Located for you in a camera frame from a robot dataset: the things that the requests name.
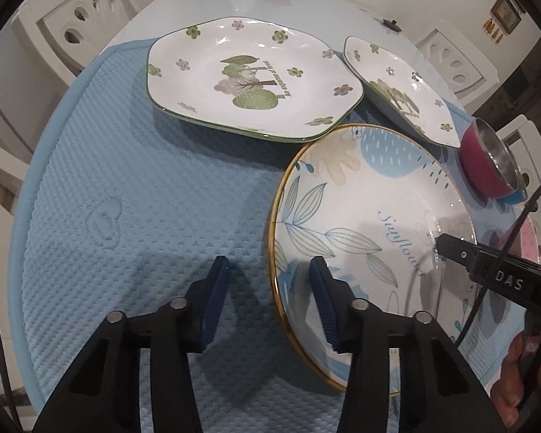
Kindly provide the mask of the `round blue leaf plate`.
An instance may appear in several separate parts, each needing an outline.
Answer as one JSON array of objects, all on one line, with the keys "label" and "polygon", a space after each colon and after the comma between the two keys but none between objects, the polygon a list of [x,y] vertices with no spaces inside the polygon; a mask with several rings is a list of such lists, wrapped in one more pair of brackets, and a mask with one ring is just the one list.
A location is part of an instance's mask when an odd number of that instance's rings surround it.
[{"label": "round blue leaf plate", "polygon": [[292,160],[269,217],[270,286],[293,346],[328,384],[346,387],[351,358],[325,338],[309,261],[322,257],[355,297],[400,316],[426,311],[457,338],[477,288],[437,253],[443,233],[476,239],[448,170],[405,135],[343,125]]}]

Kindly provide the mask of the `large octagonal forest plate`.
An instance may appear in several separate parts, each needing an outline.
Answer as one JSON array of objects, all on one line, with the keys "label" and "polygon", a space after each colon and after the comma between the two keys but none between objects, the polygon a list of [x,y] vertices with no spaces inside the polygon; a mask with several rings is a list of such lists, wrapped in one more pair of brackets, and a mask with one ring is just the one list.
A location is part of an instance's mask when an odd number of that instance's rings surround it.
[{"label": "large octagonal forest plate", "polygon": [[158,110],[266,141],[320,139],[364,96],[327,44],[258,19],[214,19],[166,34],[150,46],[146,65]]}]

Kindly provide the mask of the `pink ceramic bowl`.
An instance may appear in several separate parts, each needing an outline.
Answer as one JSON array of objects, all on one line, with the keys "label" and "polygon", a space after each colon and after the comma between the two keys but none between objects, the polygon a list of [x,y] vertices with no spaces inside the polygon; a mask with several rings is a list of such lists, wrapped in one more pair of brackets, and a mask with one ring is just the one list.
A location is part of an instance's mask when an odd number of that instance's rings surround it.
[{"label": "pink ceramic bowl", "polygon": [[525,222],[523,223],[518,237],[520,240],[521,257],[532,263],[540,263],[537,234],[535,226],[529,217],[527,217]]}]

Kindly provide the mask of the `red steel bowl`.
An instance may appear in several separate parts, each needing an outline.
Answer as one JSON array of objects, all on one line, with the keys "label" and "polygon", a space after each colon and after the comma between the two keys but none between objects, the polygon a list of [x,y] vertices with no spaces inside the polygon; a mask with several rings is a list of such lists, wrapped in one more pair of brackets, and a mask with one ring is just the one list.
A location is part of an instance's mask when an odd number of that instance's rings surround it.
[{"label": "red steel bowl", "polygon": [[524,187],[514,155],[485,120],[476,117],[466,129],[459,159],[470,184],[486,198],[500,200]]}]

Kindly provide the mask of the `light blue table mat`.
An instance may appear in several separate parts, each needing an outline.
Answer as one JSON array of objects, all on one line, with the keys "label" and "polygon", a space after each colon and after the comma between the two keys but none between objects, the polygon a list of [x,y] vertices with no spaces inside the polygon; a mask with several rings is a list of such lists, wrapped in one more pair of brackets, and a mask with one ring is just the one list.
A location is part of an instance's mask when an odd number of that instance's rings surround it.
[{"label": "light blue table mat", "polygon": [[152,313],[204,277],[232,281],[190,359],[207,432],[332,432],[343,396],[296,353],[269,288],[269,210],[298,147],[177,120],[149,102],[149,43],[108,50],[62,98],[31,160],[8,254],[19,371],[40,411],[112,311]]}]

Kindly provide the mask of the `white chair near right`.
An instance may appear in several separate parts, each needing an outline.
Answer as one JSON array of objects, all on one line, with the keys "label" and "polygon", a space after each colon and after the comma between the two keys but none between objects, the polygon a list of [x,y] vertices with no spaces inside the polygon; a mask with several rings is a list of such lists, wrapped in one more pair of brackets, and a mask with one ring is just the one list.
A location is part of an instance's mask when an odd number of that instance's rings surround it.
[{"label": "white chair near right", "polygon": [[[524,187],[528,199],[521,204],[515,204],[517,208],[523,208],[525,203],[541,184],[541,134],[536,124],[527,119],[523,114],[514,118],[507,126],[497,132],[514,155],[523,178]],[[541,195],[537,199],[537,206],[530,213],[538,243],[541,263]]]}]

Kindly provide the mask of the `white chair far right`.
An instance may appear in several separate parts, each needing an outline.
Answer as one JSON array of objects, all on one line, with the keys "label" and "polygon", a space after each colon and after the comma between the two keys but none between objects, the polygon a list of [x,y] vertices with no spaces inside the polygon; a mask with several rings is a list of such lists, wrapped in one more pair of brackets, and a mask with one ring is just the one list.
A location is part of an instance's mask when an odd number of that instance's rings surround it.
[{"label": "white chair far right", "polygon": [[484,101],[500,86],[496,67],[449,22],[436,22],[416,47],[470,113],[477,110],[477,101]]}]

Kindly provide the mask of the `small octagonal forest plate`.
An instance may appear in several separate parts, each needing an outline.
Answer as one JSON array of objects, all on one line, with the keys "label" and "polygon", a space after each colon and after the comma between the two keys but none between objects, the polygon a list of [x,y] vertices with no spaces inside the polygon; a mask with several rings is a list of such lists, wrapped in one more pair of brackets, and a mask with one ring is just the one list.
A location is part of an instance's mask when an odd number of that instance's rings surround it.
[{"label": "small octagonal forest plate", "polygon": [[433,145],[460,147],[447,102],[401,57],[356,36],[347,37],[343,55],[365,96],[401,130]]}]

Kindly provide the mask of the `small black lid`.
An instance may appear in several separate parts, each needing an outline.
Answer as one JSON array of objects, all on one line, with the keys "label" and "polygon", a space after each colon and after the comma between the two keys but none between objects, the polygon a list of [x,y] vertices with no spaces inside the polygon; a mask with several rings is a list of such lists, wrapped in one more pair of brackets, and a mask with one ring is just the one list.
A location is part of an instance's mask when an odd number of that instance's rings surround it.
[{"label": "small black lid", "polygon": [[399,27],[398,22],[395,19],[382,19],[382,25],[387,27],[387,29],[391,30],[392,32],[401,32],[401,28]]}]

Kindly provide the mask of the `white chair far left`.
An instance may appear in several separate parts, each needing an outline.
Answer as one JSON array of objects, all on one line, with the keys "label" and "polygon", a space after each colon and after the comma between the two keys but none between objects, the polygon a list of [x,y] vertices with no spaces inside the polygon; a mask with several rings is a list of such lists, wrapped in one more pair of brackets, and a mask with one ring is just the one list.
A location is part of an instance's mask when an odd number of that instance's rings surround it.
[{"label": "white chair far left", "polygon": [[30,60],[63,94],[137,13],[133,0],[24,0],[11,27]]}]

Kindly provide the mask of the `orange hanging wall ornaments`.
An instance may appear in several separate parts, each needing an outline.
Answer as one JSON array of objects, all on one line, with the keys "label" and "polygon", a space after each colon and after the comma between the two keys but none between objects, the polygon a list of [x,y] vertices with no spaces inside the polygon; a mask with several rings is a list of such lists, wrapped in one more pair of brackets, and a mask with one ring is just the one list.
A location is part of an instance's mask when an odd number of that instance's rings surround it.
[{"label": "orange hanging wall ornaments", "polygon": [[483,25],[483,31],[493,40],[494,44],[500,44],[504,37],[504,32],[495,19],[488,19]]}]

